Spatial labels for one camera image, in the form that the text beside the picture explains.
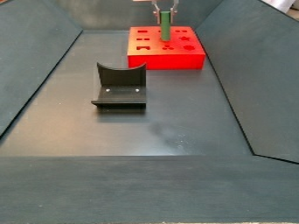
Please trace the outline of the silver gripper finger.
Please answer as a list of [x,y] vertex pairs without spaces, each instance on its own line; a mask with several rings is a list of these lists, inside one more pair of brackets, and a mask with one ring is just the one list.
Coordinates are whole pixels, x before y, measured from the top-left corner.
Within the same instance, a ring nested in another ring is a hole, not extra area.
[[154,6],[154,15],[157,17],[157,23],[161,24],[161,8],[158,6],[158,1],[153,0],[153,6]]
[[178,13],[178,6],[179,6],[181,0],[173,0],[173,7],[171,7],[171,24],[174,23],[174,16]]

